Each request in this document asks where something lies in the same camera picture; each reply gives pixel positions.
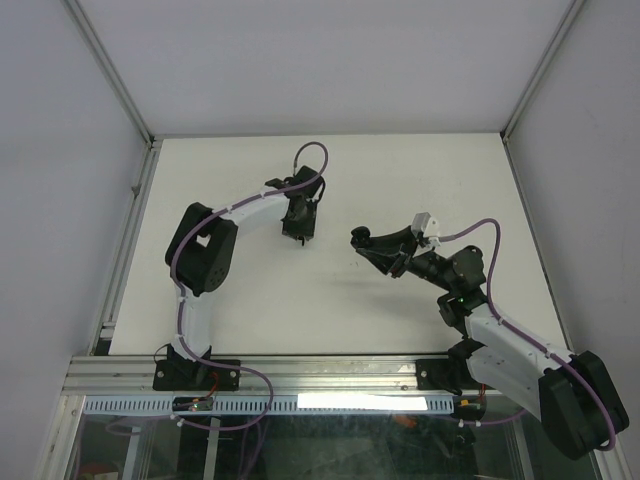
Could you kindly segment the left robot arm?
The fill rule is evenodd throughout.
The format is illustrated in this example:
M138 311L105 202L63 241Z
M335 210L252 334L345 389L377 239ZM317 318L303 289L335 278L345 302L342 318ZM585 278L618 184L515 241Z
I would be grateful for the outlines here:
M177 293L177 327L171 341L180 357L175 377L198 388L209 377L213 292L230 269L238 238L272 223L301 244L314 238L318 203L326 182L304 166L291 177L272 179L256 194L215 211L199 202L189 205L165 253Z

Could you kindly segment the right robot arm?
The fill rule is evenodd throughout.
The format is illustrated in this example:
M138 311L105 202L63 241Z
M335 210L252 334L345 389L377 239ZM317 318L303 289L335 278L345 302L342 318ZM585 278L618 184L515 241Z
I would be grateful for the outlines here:
M448 351L445 389L460 394L477 382L498 390L534 416L569 459L613 450L629 417L603 360L556 346L502 313L493 299L494 263L473 245L448 257L437 253L449 239L436 235L433 222L420 214L379 237L360 226L350 244L385 276L409 273L443 290L439 313L462 336Z

